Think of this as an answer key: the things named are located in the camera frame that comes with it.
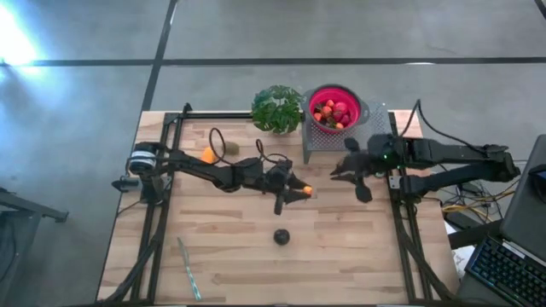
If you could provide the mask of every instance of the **orange object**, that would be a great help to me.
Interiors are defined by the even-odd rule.
[[[217,160],[218,160],[218,157],[214,154],[210,146],[205,148],[205,150],[203,150],[203,153],[201,154],[201,161],[212,164],[216,162]]]
[[[332,108],[327,106],[322,107],[321,114],[325,119],[329,118],[332,116]]]
[[[313,187],[311,187],[311,186],[305,187],[305,188],[304,188],[304,193],[305,193],[305,194],[308,194],[308,195],[313,194]]]

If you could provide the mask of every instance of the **black metal frame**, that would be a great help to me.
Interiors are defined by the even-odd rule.
[[[170,128],[175,125],[174,139],[172,141],[172,148],[178,148],[180,138],[182,135],[182,126],[185,119],[250,119],[252,116],[249,112],[225,112],[225,113],[211,113],[211,112],[192,112],[192,107],[187,103],[181,113],[166,113],[163,122],[163,129],[161,131],[160,142],[166,144],[166,139],[169,135]],[[389,113],[389,119],[391,120],[392,132],[397,134],[396,120],[394,113]],[[402,175],[405,174],[405,170],[400,170]],[[168,173],[167,176],[173,178],[173,173]],[[454,297],[452,294],[444,288],[439,278],[433,273],[433,270],[427,264],[421,244],[421,237],[419,234],[419,228],[415,217],[415,211],[412,204],[401,203],[398,197],[398,191],[391,188],[388,184],[389,195],[391,198],[392,215],[394,220],[394,227],[396,229],[398,249],[400,252],[400,260],[402,262],[402,270],[404,274],[404,285],[408,295],[409,304],[425,304],[430,306],[461,306],[460,301],[452,300]],[[158,206],[148,205],[146,210],[146,217],[144,218],[144,225],[142,226],[142,238],[141,245],[138,252],[138,260],[135,266],[131,269],[127,278],[124,281],[124,289],[120,291],[117,297],[113,301],[97,301],[93,304],[80,305],[84,306],[145,306],[153,305],[155,301],[155,292],[157,289],[157,282],[160,273],[161,251],[163,247],[163,241],[165,238],[166,221],[171,200],[171,188],[166,189],[165,200]],[[157,230],[150,240],[152,219],[156,207],[161,207],[160,220],[157,226]],[[402,218],[401,208],[405,207],[407,211],[407,219],[409,223],[409,229],[411,237],[406,233],[404,228],[404,219]],[[142,284],[142,271],[144,265],[149,260],[151,255],[154,255],[152,263],[152,269],[150,273],[150,282],[148,284],[148,292],[145,299],[140,298],[140,290]],[[413,282],[413,276],[410,266],[410,254],[417,263],[420,271],[421,285],[423,289],[424,298],[417,298],[415,293],[415,284]],[[444,299],[438,301],[433,299],[433,292],[431,285],[437,290],[439,296]],[[123,301],[123,298],[131,288],[130,300]],[[480,306],[480,304],[468,304],[467,306]]]

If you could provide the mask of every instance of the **pink bowl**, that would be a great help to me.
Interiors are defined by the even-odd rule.
[[[326,101],[333,100],[334,102],[344,102],[347,105],[347,110],[351,116],[351,122],[343,129],[332,129],[318,122],[313,116],[315,107],[317,105],[324,105]],[[315,125],[318,129],[327,133],[340,133],[351,128],[360,119],[360,102],[358,99],[348,90],[344,90],[340,87],[324,87],[321,88],[311,96],[309,100],[309,113]]]

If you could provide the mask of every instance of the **black floor line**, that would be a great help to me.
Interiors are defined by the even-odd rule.
[[[124,67],[124,66],[152,66],[154,60],[147,59],[115,59],[115,60],[36,60],[31,61],[22,67]],[[8,67],[9,64],[0,62],[1,67]]]
[[[166,38],[158,46],[157,60],[39,60],[22,67],[144,67],[152,66],[150,80],[154,90],[161,67],[242,67],[308,65],[464,65],[464,64],[546,64],[546,56],[530,57],[441,57],[441,58],[242,58],[242,59],[162,59]],[[0,63],[0,67],[9,64]]]
[[[163,66],[222,67],[270,65],[434,65],[434,64],[541,64],[546,56],[450,58],[269,58],[269,59],[166,59]]]
[[[543,17],[546,20],[546,5],[544,5],[543,0],[535,0],[535,3],[537,4],[540,13],[543,14]]]
[[[154,65],[152,66],[152,72],[150,73],[150,79],[146,86],[146,92],[142,101],[141,111],[149,111],[152,107],[152,100],[154,99],[155,85],[157,85],[157,79],[160,76],[161,62],[165,55],[165,49],[167,47],[167,41],[169,39],[169,33],[171,32],[171,23],[174,15],[174,11],[177,7],[178,0],[171,0],[169,2],[169,8],[167,9],[167,15],[165,22],[163,23],[163,31],[161,32],[160,43],[157,46],[155,53]]]

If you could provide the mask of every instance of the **gray floor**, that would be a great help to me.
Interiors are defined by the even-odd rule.
[[[167,5],[0,0],[0,57],[153,59]],[[546,20],[532,0],[181,0],[165,58],[466,56],[546,56]],[[0,186],[70,211],[41,223],[13,306],[94,300],[150,71],[1,68]],[[392,109],[421,98],[440,130],[525,160],[546,133],[544,80],[546,64],[163,67],[151,108],[246,110],[272,84],[335,82]]]

